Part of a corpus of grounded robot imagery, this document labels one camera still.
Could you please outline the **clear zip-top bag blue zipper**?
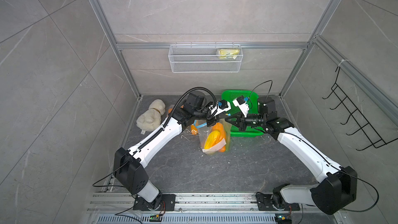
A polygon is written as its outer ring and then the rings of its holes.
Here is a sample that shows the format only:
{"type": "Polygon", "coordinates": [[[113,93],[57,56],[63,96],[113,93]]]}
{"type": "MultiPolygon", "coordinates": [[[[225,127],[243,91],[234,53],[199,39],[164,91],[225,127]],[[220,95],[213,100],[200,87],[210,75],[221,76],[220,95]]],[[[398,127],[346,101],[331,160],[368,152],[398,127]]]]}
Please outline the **clear zip-top bag blue zipper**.
{"type": "Polygon", "coordinates": [[[181,125],[181,129],[184,131],[186,128],[189,128],[194,124],[194,110],[193,108],[181,108],[178,107],[174,110],[170,108],[167,117],[171,117],[171,121],[175,120],[178,124],[181,125]]]}

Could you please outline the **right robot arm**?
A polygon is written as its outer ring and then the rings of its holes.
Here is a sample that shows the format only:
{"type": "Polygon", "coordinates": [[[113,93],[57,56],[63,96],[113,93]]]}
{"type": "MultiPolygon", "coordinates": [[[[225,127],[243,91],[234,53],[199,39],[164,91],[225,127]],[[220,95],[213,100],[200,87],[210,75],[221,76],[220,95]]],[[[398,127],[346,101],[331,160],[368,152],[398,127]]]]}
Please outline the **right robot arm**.
{"type": "Polygon", "coordinates": [[[259,128],[286,146],[311,171],[317,180],[315,185],[283,184],[273,190],[272,205],[283,210],[290,204],[318,207],[332,215],[354,202],[357,198],[357,173],[351,167],[343,168],[310,141],[286,118],[279,117],[272,98],[258,99],[258,112],[249,113],[248,99],[239,96],[232,101],[239,112],[226,118],[226,122],[245,131],[247,127],[259,128]]]}

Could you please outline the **spare clear plastic bag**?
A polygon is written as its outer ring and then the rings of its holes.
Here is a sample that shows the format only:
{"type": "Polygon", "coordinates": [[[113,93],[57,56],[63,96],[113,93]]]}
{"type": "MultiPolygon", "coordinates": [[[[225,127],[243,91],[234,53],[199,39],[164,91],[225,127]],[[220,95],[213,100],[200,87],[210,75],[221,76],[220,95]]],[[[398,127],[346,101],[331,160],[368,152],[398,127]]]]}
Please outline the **spare clear plastic bag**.
{"type": "Polygon", "coordinates": [[[207,155],[229,151],[231,143],[231,124],[224,119],[212,127],[201,123],[198,127],[198,136],[202,152],[207,155]]]}

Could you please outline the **large orange mango top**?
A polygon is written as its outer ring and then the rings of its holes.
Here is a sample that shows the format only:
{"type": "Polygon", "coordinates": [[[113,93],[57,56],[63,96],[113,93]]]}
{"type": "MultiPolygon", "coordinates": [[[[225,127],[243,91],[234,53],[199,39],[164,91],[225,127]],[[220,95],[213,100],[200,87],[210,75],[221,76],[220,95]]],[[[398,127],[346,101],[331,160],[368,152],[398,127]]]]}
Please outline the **large orange mango top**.
{"type": "Polygon", "coordinates": [[[216,145],[219,148],[219,152],[225,152],[227,149],[227,134],[221,123],[217,123],[213,127],[214,131],[218,131],[220,134],[217,138],[216,145]]]}

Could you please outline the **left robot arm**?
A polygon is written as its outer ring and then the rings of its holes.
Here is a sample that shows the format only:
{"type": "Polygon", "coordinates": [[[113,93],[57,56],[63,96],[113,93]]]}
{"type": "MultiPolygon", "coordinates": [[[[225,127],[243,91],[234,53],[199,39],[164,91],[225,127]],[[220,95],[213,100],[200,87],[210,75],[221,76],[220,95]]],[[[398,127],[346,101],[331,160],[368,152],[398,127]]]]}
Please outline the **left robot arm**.
{"type": "Polygon", "coordinates": [[[132,195],[144,199],[153,209],[157,208],[162,201],[162,193],[150,181],[145,168],[170,140],[181,134],[195,120],[215,123],[217,110],[217,98],[209,89],[189,89],[152,133],[129,149],[119,148],[116,151],[113,176],[132,195]]]}

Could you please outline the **yellow mango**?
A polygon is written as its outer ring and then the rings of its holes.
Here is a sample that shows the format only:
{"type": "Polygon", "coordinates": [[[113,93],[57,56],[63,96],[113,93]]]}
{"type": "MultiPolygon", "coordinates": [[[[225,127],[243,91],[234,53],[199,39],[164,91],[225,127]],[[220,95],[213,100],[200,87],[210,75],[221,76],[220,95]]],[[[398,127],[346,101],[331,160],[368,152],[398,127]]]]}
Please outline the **yellow mango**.
{"type": "Polygon", "coordinates": [[[211,149],[220,142],[221,133],[218,130],[211,131],[207,137],[204,149],[211,149]]]}

